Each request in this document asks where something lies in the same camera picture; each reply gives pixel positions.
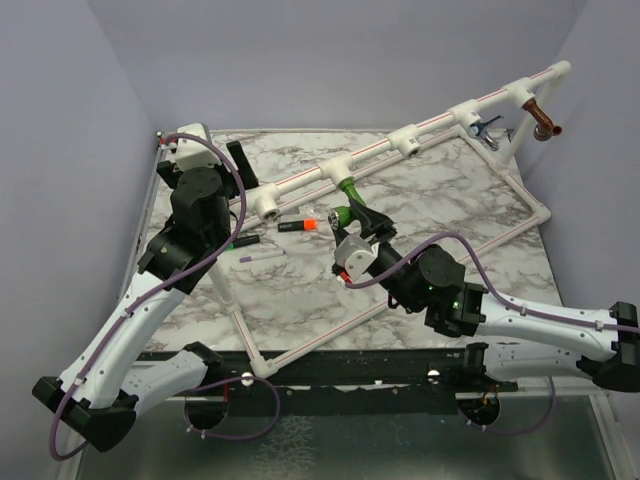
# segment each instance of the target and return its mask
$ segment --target orange cap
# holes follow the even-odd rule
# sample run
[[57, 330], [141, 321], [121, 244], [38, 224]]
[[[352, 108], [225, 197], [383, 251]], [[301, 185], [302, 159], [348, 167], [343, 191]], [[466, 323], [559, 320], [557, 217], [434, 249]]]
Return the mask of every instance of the orange cap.
[[315, 230], [318, 228], [318, 221], [315, 218], [305, 218], [304, 219], [304, 229], [305, 230]]

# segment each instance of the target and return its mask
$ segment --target gray floor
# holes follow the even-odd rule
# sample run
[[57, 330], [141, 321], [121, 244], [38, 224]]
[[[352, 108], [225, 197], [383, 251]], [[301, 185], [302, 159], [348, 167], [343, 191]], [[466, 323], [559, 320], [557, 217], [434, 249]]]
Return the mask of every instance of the gray floor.
[[[546, 398], [504, 400], [502, 429], [535, 423]], [[248, 432], [264, 419], [234, 419]], [[231, 480], [324, 479], [613, 479], [588, 397], [559, 399], [554, 420], [528, 436], [502, 438], [460, 417], [381, 415], [289, 417], [252, 442], [201, 440], [186, 433], [182, 403], [165, 402], [142, 417], [114, 450], [83, 456], [79, 478]]]

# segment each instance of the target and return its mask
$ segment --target marker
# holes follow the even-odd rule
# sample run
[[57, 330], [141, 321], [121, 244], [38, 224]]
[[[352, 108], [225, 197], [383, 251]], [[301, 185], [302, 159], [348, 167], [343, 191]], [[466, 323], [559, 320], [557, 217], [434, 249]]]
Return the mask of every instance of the marker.
[[315, 218], [305, 218], [304, 220], [278, 224], [279, 232], [299, 232], [301, 230], [315, 230], [316, 228], [318, 228], [318, 221]]
[[246, 247], [247, 245], [254, 245], [260, 243], [260, 235], [246, 235], [244, 237], [236, 238], [236, 241], [227, 247], [227, 250], [233, 250], [234, 248]]
[[257, 255], [249, 255], [248, 257], [241, 257], [240, 263], [255, 262], [256, 260], [264, 260], [265, 258], [281, 257], [286, 255], [284, 250], [278, 250], [277, 252], [258, 253]]

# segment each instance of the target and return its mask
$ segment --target orange and black marker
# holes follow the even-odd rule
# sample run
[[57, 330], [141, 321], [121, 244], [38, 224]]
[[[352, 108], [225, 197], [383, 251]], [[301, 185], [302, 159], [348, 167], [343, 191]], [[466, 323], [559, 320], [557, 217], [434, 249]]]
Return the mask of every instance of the orange and black marker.
[[318, 221], [315, 218], [305, 218], [304, 220], [278, 224], [279, 232], [299, 232], [301, 230], [315, 230], [316, 228], [318, 228]]

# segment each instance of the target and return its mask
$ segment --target screw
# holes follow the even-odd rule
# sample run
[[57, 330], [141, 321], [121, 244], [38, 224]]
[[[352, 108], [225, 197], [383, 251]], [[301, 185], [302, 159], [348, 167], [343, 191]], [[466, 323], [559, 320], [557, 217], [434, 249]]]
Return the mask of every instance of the screw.
[[427, 379], [431, 385], [437, 385], [440, 383], [440, 372], [437, 370], [429, 370], [427, 373]]

